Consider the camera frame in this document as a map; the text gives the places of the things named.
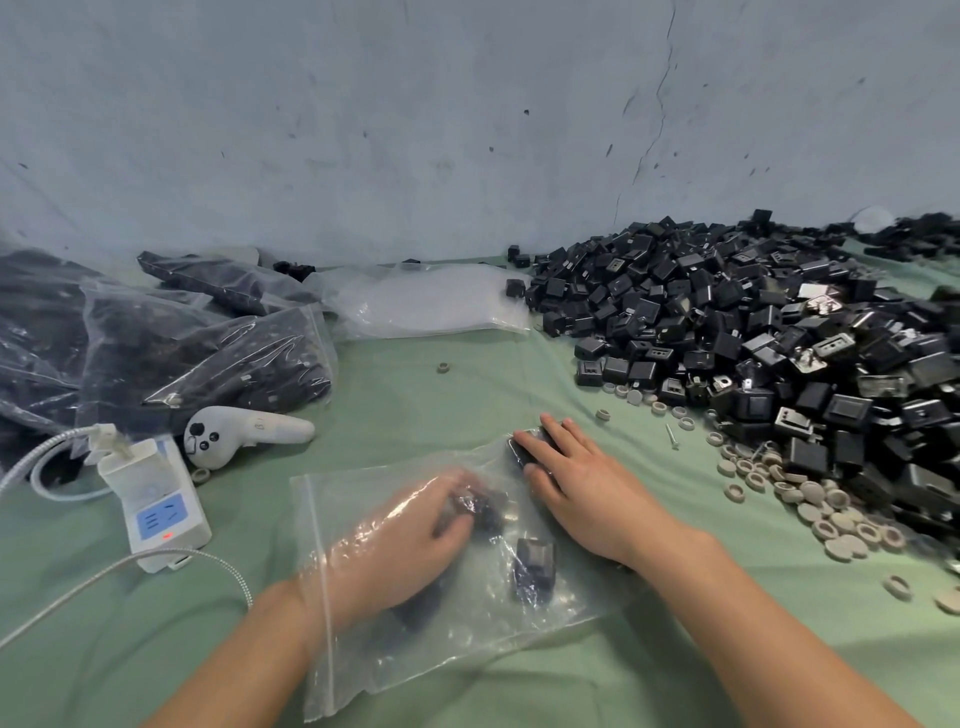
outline white controller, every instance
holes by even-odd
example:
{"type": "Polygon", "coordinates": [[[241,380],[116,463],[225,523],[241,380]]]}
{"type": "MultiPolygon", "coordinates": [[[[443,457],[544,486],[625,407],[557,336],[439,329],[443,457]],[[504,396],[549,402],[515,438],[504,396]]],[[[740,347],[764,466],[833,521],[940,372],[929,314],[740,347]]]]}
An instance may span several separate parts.
{"type": "Polygon", "coordinates": [[[240,448],[257,443],[308,443],[315,434],[313,423],[298,417],[239,407],[205,407],[187,423],[183,451],[198,468],[215,471],[240,448]]]}

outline metal part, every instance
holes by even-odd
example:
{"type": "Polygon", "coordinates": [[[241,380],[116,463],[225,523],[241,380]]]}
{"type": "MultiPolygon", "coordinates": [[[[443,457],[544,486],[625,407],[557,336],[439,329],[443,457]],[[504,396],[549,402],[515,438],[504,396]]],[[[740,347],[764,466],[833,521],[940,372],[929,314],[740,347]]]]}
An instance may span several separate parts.
{"type": "Polygon", "coordinates": [[[670,447],[673,449],[680,449],[680,443],[677,442],[677,438],[673,434],[673,430],[670,429],[670,423],[666,424],[666,433],[670,435],[670,447]]]}

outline gray wall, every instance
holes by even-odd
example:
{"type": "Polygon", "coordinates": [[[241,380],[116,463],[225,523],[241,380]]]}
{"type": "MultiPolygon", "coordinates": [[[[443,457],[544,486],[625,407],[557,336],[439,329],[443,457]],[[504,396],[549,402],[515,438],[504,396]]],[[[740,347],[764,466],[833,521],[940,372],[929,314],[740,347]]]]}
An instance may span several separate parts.
{"type": "Polygon", "coordinates": [[[960,4],[7,0],[0,109],[0,228],[78,259],[958,211],[960,4]]]}

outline round disc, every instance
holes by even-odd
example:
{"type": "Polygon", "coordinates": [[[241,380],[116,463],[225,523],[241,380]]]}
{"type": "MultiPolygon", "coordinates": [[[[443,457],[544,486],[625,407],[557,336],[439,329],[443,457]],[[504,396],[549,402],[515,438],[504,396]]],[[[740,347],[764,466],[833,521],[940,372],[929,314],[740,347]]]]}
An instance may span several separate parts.
{"type": "Polygon", "coordinates": [[[824,551],[834,561],[848,562],[853,558],[850,548],[840,539],[830,539],[824,542],[824,551]]]}

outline white plastic bag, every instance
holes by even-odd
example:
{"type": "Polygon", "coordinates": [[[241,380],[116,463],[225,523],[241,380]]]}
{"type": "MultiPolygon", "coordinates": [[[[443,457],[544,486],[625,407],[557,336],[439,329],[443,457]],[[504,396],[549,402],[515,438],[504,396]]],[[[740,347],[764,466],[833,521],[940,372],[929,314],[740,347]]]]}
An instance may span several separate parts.
{"type": "Polygon", "coordinates": [[[485,492],[498,495],[490,502],[499,503],[503,515],[490,519],[480,515],[484,509],[469,508],[477,514],[471,540],[440,578],[399,607],[333,636],[307,675],[307,722],[333,715],[360,692],[381,692],[452,660],[519,649],[537,637],[602,617],[636,594],[635,574],[584,550],[533,501],[506,442],[501,438],[473,450],[291,478],[301,578],[310,579],[304,596],[314,614],[328,611],[323,608],[329,581],[324,554],[397,491],[463,469],[479,478],[485,492]],[[491,521],[497,525],[485,525],[491,521]],[[523,573],[516,576],[519,539],[553,544],[552,592],[536,592],[524,586],[523,573]]]}
{"type": "Polygon", "coordinates": [[[529,331],[523,299],[507,298],[507,279],[529,277],[482,263],[345,267],[303,283],[339,317],[334,336],[399,339],[505,328],[529,331]]]}

